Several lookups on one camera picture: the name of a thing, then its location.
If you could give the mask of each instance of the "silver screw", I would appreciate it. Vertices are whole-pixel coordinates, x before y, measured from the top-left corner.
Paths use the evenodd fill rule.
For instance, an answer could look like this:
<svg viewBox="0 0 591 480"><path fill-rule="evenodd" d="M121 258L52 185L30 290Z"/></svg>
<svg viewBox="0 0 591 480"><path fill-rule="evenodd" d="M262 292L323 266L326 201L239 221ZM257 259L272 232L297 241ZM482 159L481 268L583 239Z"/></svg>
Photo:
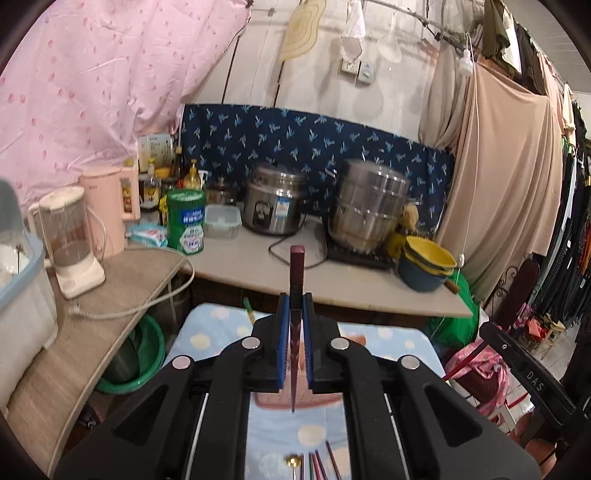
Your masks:
<svg viewBox="0 0 591 480"><path fill-rule="evenodd" d="M247 350L254 350L255 348L259 348L261 346L261 341L256 337L246 337L242 341L242 346Z"/></svg>
<svg viewBox="0 0 591 480"><path fill-rule="evenodd" d="M421 365L421 362L414 355L404 355L400 359L400 365L407 370L416 370Z"/></svg>
<svg viewBox="0 0 591 480"><path fill-rule="evenodd" d="M330 341L330 346L335 350L347 350L349 348L349 341L343 337L333 338Z"/></svg>
<svg viewBox="0 0 591 480"><path fill-rule="evenodd" d="M191 365L191 359L186 355L179 355L173 359L173 367L177 370L184 370Z"/></svg>

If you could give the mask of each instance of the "white wall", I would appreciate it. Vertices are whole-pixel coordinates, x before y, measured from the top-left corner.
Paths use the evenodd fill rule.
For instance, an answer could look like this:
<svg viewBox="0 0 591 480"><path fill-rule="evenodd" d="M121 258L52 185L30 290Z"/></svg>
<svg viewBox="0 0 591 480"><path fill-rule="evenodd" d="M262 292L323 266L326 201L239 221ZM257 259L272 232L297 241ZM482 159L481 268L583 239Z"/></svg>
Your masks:
<svg viewBox="0 0 591 480"><path fill-rule="evenodd" d="M591 138L591 93L573 92L581 106L581 116L587 128L587 138Z"/></svg>
<svg viewBox="0 0 591 480"><path fill-rule="evenodd" d="M424 0L390 1L424 13ZM255 0L244 34L230 46L191 102L222 103L227 81L223 103L273 106L281 67L278 61L281 42L297 4L297 0ZM431 19L439 20L439 8L431 7ZM346 11L346 0L327 0L314 48L285 62L276 106L322 113L416 140L439 51L438 42L416 19L397 13L395 33L401 45L402 61L389 64L379 56L375 43L388 32L392 11L367 3L368 36L362 58L373 62L376 80L366 86L339 71L339 38Z"/></svg>

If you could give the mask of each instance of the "green canister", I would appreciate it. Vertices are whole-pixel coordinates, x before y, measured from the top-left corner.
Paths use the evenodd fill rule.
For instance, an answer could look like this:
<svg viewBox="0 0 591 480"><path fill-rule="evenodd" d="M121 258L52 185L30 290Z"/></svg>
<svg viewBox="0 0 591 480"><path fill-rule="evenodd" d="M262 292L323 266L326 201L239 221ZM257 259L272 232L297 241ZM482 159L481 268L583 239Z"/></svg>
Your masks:
<svg viewBox="0 0 591 480"><path fill-rule="evenodd" d="M203 250L206 198L201 190L176 189L167 195L168 246L187 255Z"/></svg>

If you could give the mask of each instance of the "yellow cutting board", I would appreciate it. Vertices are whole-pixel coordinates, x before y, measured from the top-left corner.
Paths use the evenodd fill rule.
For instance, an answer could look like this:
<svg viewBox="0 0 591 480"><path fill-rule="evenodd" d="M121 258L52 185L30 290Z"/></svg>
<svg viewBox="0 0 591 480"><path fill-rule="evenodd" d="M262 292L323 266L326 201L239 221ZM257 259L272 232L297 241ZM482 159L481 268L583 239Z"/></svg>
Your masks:
<svg viewBox="0 0 591 480"><path fill-rule="evenodd" d="M304 0L295 8L287 25L280 61L294 59L312 49L318 37L318 24L325 8L326 0Z"/></svg>

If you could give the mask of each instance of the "blue leaf print fabric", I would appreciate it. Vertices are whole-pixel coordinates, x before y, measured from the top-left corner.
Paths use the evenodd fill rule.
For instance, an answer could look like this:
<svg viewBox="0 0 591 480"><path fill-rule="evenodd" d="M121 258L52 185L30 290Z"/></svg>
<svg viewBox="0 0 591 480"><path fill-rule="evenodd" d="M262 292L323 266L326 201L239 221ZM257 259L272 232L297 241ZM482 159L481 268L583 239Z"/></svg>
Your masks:
<svg viewBox="0 0 591 480"><path fill-rule="evenodd" d="M410 181L421 201L419 227L432 231L452 180L454 156L372 127L315 113L249 105L186 105L181 141L188 160L213 178L241 187L256 163L282 164L307 174L308 213L322 215L335 200L337 172L348 158L386 165Z"/></svg>

